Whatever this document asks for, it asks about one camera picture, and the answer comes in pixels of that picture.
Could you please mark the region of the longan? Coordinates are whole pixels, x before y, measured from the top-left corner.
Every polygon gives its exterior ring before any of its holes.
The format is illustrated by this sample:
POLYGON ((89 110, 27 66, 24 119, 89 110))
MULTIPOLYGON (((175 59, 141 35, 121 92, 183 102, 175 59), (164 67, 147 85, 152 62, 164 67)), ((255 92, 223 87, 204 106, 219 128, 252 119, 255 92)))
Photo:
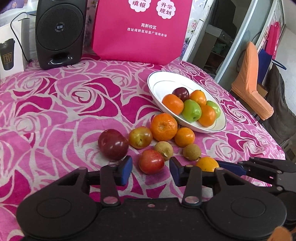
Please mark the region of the longan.
POLYGON ((183 148, 183 156, 189 161, 197 161, 201 158, 201 149, 197 144, 189 144, 183 148))
POLYGON ((166 141, 160 141, 154 146, 154 150, 159 152, 165 161, 168 161, 173 155, 174 150, 170 143, 166 141))

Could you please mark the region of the dark red plum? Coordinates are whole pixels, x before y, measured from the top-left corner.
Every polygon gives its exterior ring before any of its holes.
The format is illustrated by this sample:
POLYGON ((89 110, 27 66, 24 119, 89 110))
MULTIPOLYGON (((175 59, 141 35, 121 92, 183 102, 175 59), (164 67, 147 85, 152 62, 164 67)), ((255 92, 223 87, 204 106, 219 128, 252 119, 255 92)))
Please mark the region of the dark red plum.
POLYGON ((176 88, 172 94, 177 96, 182 102, 190 98, 189 91, 185 87, 176 88))
POLYGON ((107 159, 119 161, 126 156, 129 144, 119 131, 108 129, 100 134, 98 146, 103 156, 107 159))

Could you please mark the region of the red small plum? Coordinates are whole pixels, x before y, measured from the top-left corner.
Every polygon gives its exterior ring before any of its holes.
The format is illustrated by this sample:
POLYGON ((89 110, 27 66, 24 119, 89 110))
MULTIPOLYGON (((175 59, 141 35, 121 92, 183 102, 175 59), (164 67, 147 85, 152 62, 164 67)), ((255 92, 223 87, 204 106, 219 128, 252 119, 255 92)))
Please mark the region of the red small plum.
POLYGON ((143 173, 153 175, 161 172, 165 166, 165 160, 158 151, 145 150, 140 156, 138 166, 143 173))

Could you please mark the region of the small yellow orange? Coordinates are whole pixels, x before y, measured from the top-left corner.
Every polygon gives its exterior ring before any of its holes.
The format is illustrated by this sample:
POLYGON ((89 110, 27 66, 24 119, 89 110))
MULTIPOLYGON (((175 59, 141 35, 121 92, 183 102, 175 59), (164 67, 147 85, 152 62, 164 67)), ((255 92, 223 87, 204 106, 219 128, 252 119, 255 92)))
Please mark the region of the small yellow orange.
POLYGON ((196 166, 205 172, 214 172, 216 168, 219 168, 218 162, 211 157, 201 157, 196 162, 196 166))

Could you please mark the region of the small mandarin orange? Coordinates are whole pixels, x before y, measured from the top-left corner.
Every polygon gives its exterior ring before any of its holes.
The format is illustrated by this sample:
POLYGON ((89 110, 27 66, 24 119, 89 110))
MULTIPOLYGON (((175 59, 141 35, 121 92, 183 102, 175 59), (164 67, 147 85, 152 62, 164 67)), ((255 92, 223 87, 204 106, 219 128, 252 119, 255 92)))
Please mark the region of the small mandarin orange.
POLYGON ((195 134, 190 128, 180 128, 178 129, 174 141, 177 146, 179 147, 186 147, 189 144, 194 143, 195 141, 195 134))

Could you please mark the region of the green apple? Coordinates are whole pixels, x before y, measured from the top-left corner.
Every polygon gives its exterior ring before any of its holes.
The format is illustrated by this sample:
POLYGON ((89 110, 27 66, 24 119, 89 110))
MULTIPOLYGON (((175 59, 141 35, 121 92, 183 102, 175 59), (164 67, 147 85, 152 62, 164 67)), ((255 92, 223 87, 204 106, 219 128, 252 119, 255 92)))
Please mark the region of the green apple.
POLYGON ((218 104, 216 104, 216 103, 213 102, 213 101, 208 100, 207 103, 206 103, 206 105, 212 107, 212 108, 215 110, 216 118, 219 118, 219 117, 220 117, 220 115, 221 115, 221 110, 220 110, 218 104))
POLYGON ((187 99, 184 102, 184 109, 182 111, 182 116, 184 120, 186 120, 189 123, 192 123, 194 121, 199 120, 201 115, 201 107, 197 102, 191 99, 187 99))

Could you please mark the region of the large mandarin with stem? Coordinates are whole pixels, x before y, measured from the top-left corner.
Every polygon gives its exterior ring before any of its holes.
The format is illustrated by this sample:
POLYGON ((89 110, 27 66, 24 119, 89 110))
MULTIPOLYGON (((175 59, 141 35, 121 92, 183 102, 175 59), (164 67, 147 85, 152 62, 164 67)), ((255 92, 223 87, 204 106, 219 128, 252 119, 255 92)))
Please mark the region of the large mandarin with stem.
POLYGON ((162 100, 162 104, 176 115, 181 114, 184 109, 184 102, 174 94, 166 95, 162 100))

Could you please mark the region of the yellow-red plum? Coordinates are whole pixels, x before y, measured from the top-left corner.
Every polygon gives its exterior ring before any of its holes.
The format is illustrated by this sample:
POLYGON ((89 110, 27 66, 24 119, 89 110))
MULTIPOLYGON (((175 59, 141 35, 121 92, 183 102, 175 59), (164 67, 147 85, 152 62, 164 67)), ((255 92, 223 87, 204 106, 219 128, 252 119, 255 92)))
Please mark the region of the yellow-red plum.
POLYGON ((149 128, 140 126, 133 129, 128 135, 129 144, 135 149, 144 149, 152 142, 153 136, 149 128))

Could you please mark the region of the large mandarin orange top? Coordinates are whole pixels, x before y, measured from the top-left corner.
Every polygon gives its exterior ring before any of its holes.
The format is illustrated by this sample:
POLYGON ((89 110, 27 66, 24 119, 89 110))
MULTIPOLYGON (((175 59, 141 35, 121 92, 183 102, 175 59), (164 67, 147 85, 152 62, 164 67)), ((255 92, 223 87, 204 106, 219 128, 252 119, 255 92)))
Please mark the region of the large mandarin orange top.
POLYGON ((162 113, 153 117, 150 129, 155 140, 169 141, 176 135, 178 123, 171 115, 162 113))

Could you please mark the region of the dark jacket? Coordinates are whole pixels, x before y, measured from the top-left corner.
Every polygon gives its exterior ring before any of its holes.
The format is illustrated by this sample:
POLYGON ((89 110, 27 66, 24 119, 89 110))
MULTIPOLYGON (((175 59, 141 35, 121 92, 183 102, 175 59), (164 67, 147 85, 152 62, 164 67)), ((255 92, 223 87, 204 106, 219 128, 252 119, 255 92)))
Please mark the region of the dark jacket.
POLYGON ((295 114, 285 100, 285 82, 273 65, 267 75, 267 102, 273 107, 273 115, 263 122, 263 126, 281 146, 295 135, 295 114))

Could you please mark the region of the orange covered chair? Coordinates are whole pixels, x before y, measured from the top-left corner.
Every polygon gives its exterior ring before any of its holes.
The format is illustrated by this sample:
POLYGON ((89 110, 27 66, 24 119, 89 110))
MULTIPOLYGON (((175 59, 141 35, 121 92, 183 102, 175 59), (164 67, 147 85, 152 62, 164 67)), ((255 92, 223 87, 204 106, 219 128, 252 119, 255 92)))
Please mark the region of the orange covered chair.
POLYGON ((246 102, 262 121, 269 119, 273 107, 257 91, 259 59, 257 48, 248 42, 240 71, 231 83, 231 91, 246 102))

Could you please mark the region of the pink rose tablecloth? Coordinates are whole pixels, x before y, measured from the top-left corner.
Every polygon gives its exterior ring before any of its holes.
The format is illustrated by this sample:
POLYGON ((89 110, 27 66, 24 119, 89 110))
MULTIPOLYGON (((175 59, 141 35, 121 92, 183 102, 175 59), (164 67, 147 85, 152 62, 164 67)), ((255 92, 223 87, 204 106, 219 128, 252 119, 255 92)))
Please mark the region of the pink rose tablecloth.
POLYGON ((84 55, 73 66, 26 71, 1 81, 1 240, 20 240, 16 209, 27 196, 69 172, 107 164, 97 140, 109 128, 128 136, 160 113, 147 86, 159 70, 203 86, 221 104, 226 129, 197 133, 203 156, 239 162, 250 157, 284 159, 282 148, 244 106, 197 66, 103 61, 84 55))

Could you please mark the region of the white oval plate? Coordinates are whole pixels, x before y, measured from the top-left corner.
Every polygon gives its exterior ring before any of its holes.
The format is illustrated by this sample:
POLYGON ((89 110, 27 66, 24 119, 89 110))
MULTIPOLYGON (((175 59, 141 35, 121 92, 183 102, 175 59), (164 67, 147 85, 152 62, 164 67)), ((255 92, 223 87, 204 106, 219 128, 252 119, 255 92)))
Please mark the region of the white oval plate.
POLYGON ((192 93, 194 90, 201 90, 205 93, 207 100, 210 100, 217 105, 220 104, 219 101, 217 101, 217 99, 215 99, 215 97, 210 92, 208 92, 208 90, 206 90, 202 85, 196 83, 190 78, 173 72, 156 71, 148 76, 147 85, 154 102, 157 104, 160 110, 164 113, 168 113, 171 116, 173 116, 176 119, 177 123, 181 126, 190 128, 191 130, 199 133, 218 133, 226 129, 227 120, 224 110, 222 108, 220 108, 221 114, 215 120, 215 123, 209 127, 204 127, 200 125, 198 121, 189 123, 183 118, 181 114, 174 114, 172 111, 170 111, 166 106, 162 104, 163 98, 166 95, 171 94, 173 90, 175 90, 178 87, 186 88, 189 91, 189 93, 192 93))

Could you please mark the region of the pink tote bag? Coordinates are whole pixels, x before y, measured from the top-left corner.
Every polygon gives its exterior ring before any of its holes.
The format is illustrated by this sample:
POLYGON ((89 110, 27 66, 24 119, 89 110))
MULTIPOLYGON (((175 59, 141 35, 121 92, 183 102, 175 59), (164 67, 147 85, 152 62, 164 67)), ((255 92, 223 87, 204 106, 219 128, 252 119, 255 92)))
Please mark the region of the pink tote bag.
POLYGON ((104 60, 166 65, 180 57, 192 1, 99 1, 91 47, 104 60))

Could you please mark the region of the white cup box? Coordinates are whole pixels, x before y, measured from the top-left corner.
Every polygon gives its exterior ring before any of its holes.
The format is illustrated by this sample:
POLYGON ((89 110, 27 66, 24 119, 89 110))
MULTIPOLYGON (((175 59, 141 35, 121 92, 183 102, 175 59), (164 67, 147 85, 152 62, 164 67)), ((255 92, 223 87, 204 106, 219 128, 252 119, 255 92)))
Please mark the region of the white cup box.
POLYGON ((30 60, 30 19, 1 27, 1 79, 25 71, 30 60))

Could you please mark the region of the black speaker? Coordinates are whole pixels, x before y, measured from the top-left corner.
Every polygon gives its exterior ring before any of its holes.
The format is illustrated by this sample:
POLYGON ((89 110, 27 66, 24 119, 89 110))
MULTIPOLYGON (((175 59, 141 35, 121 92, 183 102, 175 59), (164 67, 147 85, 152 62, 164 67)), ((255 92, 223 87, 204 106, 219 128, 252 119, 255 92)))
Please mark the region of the black speaker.
POLYGON ((80 61, 86 20, 86 0, 38 1, 35 22, 39 65, 49 70, 80 61))

